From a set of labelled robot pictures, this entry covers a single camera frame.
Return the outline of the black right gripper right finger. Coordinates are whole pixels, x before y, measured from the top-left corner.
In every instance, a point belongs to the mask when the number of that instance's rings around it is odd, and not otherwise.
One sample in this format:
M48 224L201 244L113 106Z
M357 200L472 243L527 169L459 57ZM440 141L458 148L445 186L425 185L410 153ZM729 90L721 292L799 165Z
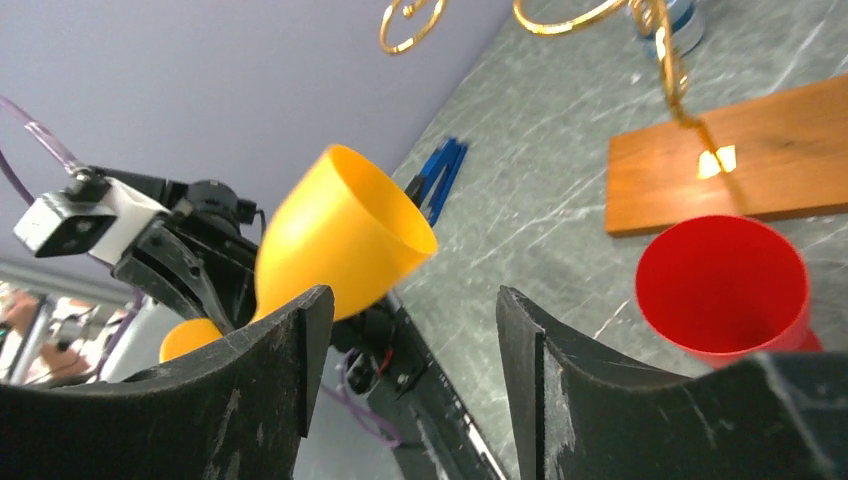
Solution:
M524 479L843 479L847 356L758 353L697 378L636 361L512 287L496 322Z

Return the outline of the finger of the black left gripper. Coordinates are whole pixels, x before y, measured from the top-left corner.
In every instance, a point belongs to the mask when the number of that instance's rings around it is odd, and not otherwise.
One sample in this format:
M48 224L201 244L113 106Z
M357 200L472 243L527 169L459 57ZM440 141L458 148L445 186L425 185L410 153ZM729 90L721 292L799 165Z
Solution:
M221 218L156 218L131 241L112 276L186 320L223 332L255 313L255 244Z

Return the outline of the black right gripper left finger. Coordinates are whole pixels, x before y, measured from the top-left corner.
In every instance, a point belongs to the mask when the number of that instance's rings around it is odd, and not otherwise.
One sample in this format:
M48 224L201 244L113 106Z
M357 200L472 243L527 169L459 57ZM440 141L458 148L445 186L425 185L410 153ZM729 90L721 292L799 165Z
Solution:
M5 479L289 479L334 316L313 287L118 383L1 389Z

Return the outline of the yellow wine glass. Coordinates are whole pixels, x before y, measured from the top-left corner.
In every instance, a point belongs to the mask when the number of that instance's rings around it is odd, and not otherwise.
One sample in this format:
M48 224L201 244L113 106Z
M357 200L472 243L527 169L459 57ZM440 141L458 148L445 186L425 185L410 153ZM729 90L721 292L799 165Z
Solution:
M325 148L272 215L252 275L254 305L239 330L315 286L336 323L364 312L439 248L414 202L356 150Z

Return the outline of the red wine glass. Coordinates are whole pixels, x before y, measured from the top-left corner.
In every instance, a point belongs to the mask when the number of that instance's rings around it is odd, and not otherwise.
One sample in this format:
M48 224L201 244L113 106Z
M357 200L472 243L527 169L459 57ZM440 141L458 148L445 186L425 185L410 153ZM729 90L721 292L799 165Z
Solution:
M638 261L635 298L649 326L722 368L758 352L820 352L800 252L774 228L710 215L658 235Z

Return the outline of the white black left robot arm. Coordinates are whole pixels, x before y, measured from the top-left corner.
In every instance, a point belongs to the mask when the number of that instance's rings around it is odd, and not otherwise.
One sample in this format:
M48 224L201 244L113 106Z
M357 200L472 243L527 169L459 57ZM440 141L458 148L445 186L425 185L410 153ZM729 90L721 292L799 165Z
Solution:
M215 180L183 183L105 167L95 173L135 188L165 207L112 270L185 319L207 318L222 334L245 326L256 308L257 246L241 228L259 209Z

